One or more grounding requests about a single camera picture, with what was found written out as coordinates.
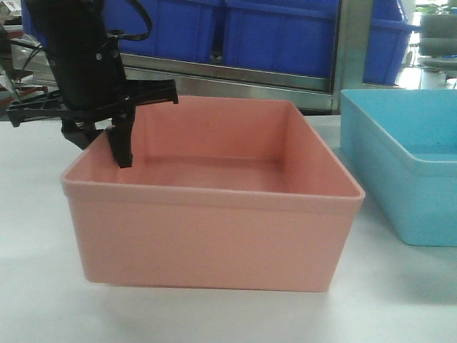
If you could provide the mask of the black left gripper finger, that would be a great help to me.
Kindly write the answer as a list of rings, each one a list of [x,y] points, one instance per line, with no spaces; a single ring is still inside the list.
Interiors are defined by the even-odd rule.
[[[114,116],[107,129],[111,153],[120,168],[129,168],[133,164],[131,135],[134,121],[135,111],[128,111]]]
[[[82,150],[86,149],[101,132],[102,130],[97,129],[93,122],[61,120],[61,133],[63,137]]]

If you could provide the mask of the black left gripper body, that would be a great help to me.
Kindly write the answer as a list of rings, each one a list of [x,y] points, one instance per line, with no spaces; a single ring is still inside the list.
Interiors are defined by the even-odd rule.
[[[172,79],[128,80],[114,37],[91,51],[56,55],[47,49],[45,54],[58,89],[12,102],[6,114],[14,127],[48,118],[133,121],[137,106],[179,102]]]

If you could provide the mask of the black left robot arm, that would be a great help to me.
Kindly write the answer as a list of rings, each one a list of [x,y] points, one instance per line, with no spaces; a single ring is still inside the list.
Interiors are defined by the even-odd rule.
[[[111,120],[106,130],[118,166],[133,164],[131,135],[136,108],[145,104],[178,103],[173,80],[129,80],[124,71],[119,40],[143,41],[153,29],[151,17],[139,1],[131,7],[144,20],[140,34],[107,31],[103,1],[27,1],[39,35],[34,54],[42,51],[57,89],[25,101],[11,102],[6,115],[12,126],[58,118],[65,139],[87,148],[101,133],[96,123]]]

